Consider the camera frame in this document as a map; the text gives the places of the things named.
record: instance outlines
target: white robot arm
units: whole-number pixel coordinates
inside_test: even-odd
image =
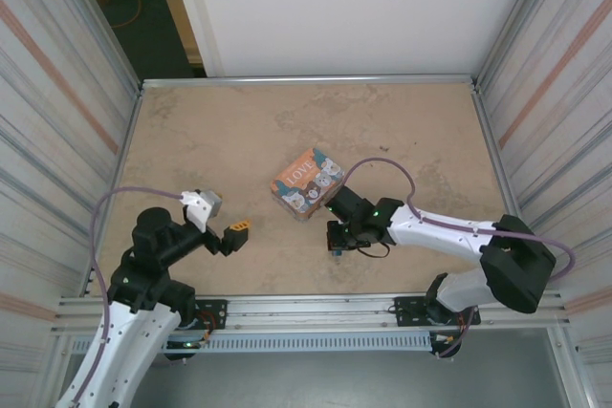
[[[227,256],[246,243],[248,225],[226,228],[223,239],[208,227],[208,219],[221,205],[214,193],[185,192],[181,201],[184,225],[172,222],[169,213],[159,207],[139,216],[132,231],[134,245],[123,254],[111,278],[110,313],[102,317],[93,345],[55,408],[129,407],[158,350],[179,324],[190,323],[194,316],[194,289],[172,281],[167,269],[199,246]],[[327,207],[339,219],[327,224],[332,251],[362,250],[377,243],[387,248],[416,245],[478,265],[465,273],[442,273],[433,281],[425,297],[426,320],[432,324],[495,301],[515,311],[533,312],[555,266],[555,257],[542,243],[480,232],[531,233],[516,217],[471,222],[388,198],[373,205],[346,186]],[[466,227],[473,233],[466,232]],[[104,320],[109,321],[110,329],[98,358]],[[92,367],[97,370],[88,379]]]
[[[478,266],[438,276],[428,292],[431,307],[460,312],[498,301],[515,311],[534,312],[555,267],[555,256],[540,242],[487,234],[533,235],[513,216],[504,215],[499,222],[472,222],[424,212],[389,198],[373,205],[346,186],[327,207],[339,218],[327,224],[332,251],[362,250],[376,243],[387,248],[416,245]]]
[[[168,336],[193,320],[195,290],[170,279],[168,268],[199,246],[230,255],[248,239],[248,224],[226,228],[219,239],[208,227],[221,199],[212,191],[184,192],[185,224],[167,210],[146,209],[132,231],[134,245],[111,277],[109,312],[102,317],[92,346],[55,408],[127,408]],[[103,337],[104,321],[109,322]],[[100,342],[104,342],[101,355]],[[88,378],[92,367],[93,376]]]

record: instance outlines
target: orange box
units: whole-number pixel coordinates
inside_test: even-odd
[[[316,148],[306,150],[276,176],[274,197],[299,221],[306,221],[342,185],[344,171]]]

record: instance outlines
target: purple cable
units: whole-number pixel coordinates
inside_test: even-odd
[[[469,226],[447,224],[446,222],[440,222],[438,220],[429,219],[428,217],[423,217],[421,213],[419,212],[419,210],[412,203],[412,197],[417,191],[417,185],[414,182],[414,179],[412,179],[412,176],[410,175],[410,173],[401,164],[399,164],[396,161],[390,160],[389,158],[371,157],[371,158],[366,158],[364,160],[358,161],[353,167],[351,167],[348,170],[348,172],[346,173],[346,176],[344,176],[344,180],[342,181],[342,184],[346,184],[346,181],[348,181],[348,178],[351,177],[353,172],[355,172],[355,169],[357,169],[358,167],[360,167],[362,164],[366,162],[372,162],[372,161],[386,162],[388,164],[391,164],[397,167],[404,173],[404,175],[410,182],[410,193],[408,193],[408,196],[405,199],[405,203],[410,209],[410,211],[414,214],[414,216],[418,218],[420,221],[425,222],[426,224],[436,225],[436,226],[440,226],[446,229],[465,231],[466,233],[472,233],[472,234],[474,233],[474,228],[469,227]],[[565,276],[568,272],[572,270],[572,268],[576,264],[576,253],[571,248],[566,246],[565,244],[560,243],[559,241],[555,241],[554,239],[544,238],[541,236],[535,236],[534,234],[529,234],[529,233],[513,233],[511,231],[502,231],[502,230],[497,230],[497,229],[478,228],[476,230],[476,233],[486,234],[489,236],[500,236],[503,238],[515,238],[515,239],[522,239],[526,241],[535,241],[535,242],[542,243],[542,244],[549,244],[551,246],[558,247],[561,250],[565,251],[565,253],[567,253],[567,255],[569,256],[569,262],[562,270],[560,270],[554,276],[550,277],[551,281],[556,281],[557,279],[560,279],[561,277]],[[445,355],[450,353],[453,349],[455,349],[457,346],[459,346],[459,344],[461,344],[461,341],[463,341],[463,338],[468,333],[468,329],[470,328],[473,317],[474,317],[474,308],[472,308],[470,311],[470,317],[468,318],[468,323],[466,324],[466,328],[461,332],[461,334],[455,340],[455,342],[450,347],[448,347],[448,349],[438,354],[439,357],[444,357]]]
[[[461,332],[461,334],[459,335],[459,337],[457,337],[457,339],[455,339],[455,342],[452,343],[450,346],[448,346],[447,349],[443,350],[441,353],[438,353],[438,357],[444,357],[447,354],[450,354],[450,352],[455,349],[457,346],[459,346],[461,344],[461,341],[463,341],[463,338],[466,336],[466,334],[468,334],[468,329],[470,328],[471,325],[471,321],[474,318],[474,310],[475,308],[472,308],[470,311],[470,316],[468,316],[468,322],[466,322],[466,327],[463,329],[463,331]]]
[[[78,405],[78,401],[80,400],[83,392],[87,388],[87,385],[94,377],[94,373],[98,368],[100,361],[102,360],[102,354],[104,353],[104,347],[106,346],[106,339],[108,338],[108,331],[110,329],[110,306],[108,303],[108,296],[106,294],[106,283],[104,282],[104,276],[102,276],[102,271],[99,269],[98,261],[96,260],[96,241],[95,231],[96,231],[96,219],[98,218],[99,210],[106,200],[108,200],[111,196],[116,195],[117,193],[121,193],[123,191],[140,191],[142,193],[151,193],[153,195],[165,196],[167,198],[172,198],[175,200],[180,200],[183,198],[183,195],[177,195],[175,193],[168,193],[167,191],[156,190],[155,188],[148,188],[146,186],[121,186],[119,188],[112,189],[107,193],[104,193],[102,197],[98,200],[96,205],[94,206],[94,210],[92,211],[92,218],[89,222],[89,256],[92,262],[92,269],[96,274],[96,278],[98,279],[99,289],[102,294],[102,337],[100,339],[98,353],[94,358],[94,363],[92,363],[92,367],[89,369],[87,376],[83,379],[83,383],[81,384],[78,391],[76,391],[75,397],[73,398],[73,403],[75,406]]]

